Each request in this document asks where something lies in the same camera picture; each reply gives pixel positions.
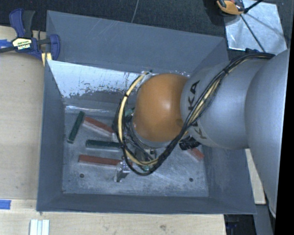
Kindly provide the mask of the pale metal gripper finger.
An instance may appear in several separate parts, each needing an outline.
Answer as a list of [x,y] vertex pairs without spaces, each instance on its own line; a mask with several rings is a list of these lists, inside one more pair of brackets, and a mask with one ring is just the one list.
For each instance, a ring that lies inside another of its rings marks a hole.
[[119,162],[117,164],[116,173],[114,174],[114,182],[121,182],[130,174],[130,168],[124,162]]

